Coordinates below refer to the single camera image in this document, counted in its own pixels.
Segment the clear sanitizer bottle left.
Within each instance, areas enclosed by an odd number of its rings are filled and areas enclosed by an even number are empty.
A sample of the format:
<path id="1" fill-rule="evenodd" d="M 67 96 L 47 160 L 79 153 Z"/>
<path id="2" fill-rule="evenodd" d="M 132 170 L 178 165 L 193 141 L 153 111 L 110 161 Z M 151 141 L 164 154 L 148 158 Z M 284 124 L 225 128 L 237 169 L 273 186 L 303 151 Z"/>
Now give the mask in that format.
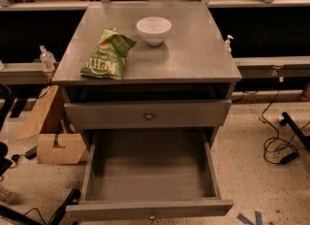
<path id="1" fill-rule="evenodd" d="M 44 67 L 47 70 L 53 71 L 55 69 L 54 64 L 56 63 L 54 55 L 45 46 L 40 46 L 40 51 L 40 60 L 44 64 Z"/>

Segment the cardboard box pieces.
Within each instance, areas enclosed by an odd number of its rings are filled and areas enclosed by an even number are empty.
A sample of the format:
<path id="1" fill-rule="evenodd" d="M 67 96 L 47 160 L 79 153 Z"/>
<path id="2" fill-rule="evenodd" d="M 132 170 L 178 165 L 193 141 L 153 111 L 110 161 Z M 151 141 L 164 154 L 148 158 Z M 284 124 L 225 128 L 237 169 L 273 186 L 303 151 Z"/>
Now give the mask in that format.
<path id="1" fill-rule="evenodd" d="M 23 124 L 18 140 L 37 136 L 39 164 L 75 165 L 84 156 L 86 146 L 80 133 L 70 131 L 61 88 L 44 88 Z"/>

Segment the grey drawer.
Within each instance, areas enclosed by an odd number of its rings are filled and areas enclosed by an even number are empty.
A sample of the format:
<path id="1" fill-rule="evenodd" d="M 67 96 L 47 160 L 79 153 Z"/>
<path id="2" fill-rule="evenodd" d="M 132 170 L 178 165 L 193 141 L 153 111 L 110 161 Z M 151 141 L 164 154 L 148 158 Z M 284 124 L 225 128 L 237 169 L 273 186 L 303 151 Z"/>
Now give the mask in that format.
<path id="1" fill-rule="evenodd" d="M 224 124 L 230 100 L 124 101 L 66 103 L 81 130 L 207 127 Z"/>
<path id="2" fill-rule="evenodd" d="M 96 133 L 79 202 L 79 221 L 224 216 L 209 143 L 200 129 Z"/>

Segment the white ceramic bowl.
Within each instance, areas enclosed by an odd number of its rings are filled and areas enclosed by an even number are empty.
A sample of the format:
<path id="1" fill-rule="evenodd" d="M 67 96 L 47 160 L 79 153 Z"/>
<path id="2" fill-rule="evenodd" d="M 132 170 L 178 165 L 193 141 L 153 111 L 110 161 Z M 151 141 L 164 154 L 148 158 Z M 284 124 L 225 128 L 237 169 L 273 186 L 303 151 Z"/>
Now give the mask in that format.
<path id="1" fill-rule="evenodd" d="M 163 17 L 149 16 L 137 22 L 141 39 L 150 46 L 159 46 L 171 31 L 171 22 Z"/>

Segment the black power strip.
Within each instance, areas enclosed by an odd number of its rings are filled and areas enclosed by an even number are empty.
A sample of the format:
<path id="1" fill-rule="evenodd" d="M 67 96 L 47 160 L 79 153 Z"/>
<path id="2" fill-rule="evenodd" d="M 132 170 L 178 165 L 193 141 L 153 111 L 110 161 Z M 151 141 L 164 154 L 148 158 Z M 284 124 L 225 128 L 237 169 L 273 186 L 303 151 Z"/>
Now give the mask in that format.
<path id="1" fill-rule="evenodd" d="M 56 210 L 52 215 L 51 219 L 48 222 L 48 225 L 60 225 L 62 218 L 66 214 L 66 207 L 68 205 L 73 205 L 74 200 L 77 200 L 80 197 L 80 191 L 76 188 L 73 188 L 63 204 Z"/>

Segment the black stand leg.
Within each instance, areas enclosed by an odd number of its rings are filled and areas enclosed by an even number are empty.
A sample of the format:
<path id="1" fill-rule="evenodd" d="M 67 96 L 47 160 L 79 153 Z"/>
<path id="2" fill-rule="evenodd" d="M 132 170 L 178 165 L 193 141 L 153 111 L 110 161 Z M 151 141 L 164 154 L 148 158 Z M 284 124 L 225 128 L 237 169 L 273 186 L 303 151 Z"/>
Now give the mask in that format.
<path id="1" fill-rule="evenodd" d="M 293 119 L 289 116 L 287 112 L 282 113 L 282 119 L 280 121 L 281 126 L 289 125 L 292 130 L 295 132 L 297 137 L 303 143 L 305 148 L 310 152 L 310 136 L 305 136 L 301 129 L 295 124 Z"/>

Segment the white pump bottle right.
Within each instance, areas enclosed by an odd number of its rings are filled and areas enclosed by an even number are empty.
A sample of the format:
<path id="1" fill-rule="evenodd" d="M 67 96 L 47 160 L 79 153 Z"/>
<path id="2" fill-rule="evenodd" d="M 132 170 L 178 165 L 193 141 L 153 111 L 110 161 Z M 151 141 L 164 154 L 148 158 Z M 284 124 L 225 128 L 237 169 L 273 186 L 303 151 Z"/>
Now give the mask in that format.
<path id="1" fill-rule="evenodd" d="M 231 42 L 233 40 L 233 36 L 232 35 L 228 35 L 227 39 L 225 41 L 225 47 L 227 48 L 228 52 L 231 53 L 232 52 L 232 48 L 231 48 Z"/>

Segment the grey wooden drawer cabinet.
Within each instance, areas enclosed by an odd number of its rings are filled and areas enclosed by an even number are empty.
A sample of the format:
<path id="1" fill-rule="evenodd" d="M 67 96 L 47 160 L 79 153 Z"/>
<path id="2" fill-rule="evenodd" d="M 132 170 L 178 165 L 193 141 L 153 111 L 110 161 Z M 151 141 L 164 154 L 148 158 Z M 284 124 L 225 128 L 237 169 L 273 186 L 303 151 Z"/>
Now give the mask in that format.
<path id="1" fill-rule="evenodd" d="M 171 22 L 159 46 L 144 42 L 137 22 L 159 16 Z M 83 76 L 104 28 L 137 43 L 129 51 L 121 80 Z M 217 25 L 200 2 L 110 2 L 90 5 L 61 59 L 53 81 L 66 103 L 230 100 L 241 75 Z M 212 142 L 220 126 L 200 128 Z"/>

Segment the green chip bag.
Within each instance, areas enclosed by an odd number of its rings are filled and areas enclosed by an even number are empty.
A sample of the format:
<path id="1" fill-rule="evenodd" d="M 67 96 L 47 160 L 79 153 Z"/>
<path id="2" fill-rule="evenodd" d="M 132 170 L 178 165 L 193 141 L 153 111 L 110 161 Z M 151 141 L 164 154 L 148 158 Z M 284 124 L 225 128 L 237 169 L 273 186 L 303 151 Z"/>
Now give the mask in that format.
<path id="1" fill-rule="evenodd" d="M 79 72 L 92 78 L 121 80 L 128 53 L 136 43 L 115 28 L 105 28 L 98 45 Z"/>

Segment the grey top drawer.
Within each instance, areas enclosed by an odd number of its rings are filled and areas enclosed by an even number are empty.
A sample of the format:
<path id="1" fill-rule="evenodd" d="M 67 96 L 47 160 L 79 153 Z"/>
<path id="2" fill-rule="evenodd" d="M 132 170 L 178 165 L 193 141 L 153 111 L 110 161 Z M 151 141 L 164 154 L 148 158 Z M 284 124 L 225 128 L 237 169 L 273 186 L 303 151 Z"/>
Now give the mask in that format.
<path id="1" fill-rule="evenodd" d="M 124 101 L 66 103 L 81 130 L 207 127 L 224 124 L 230 100 Z"/>

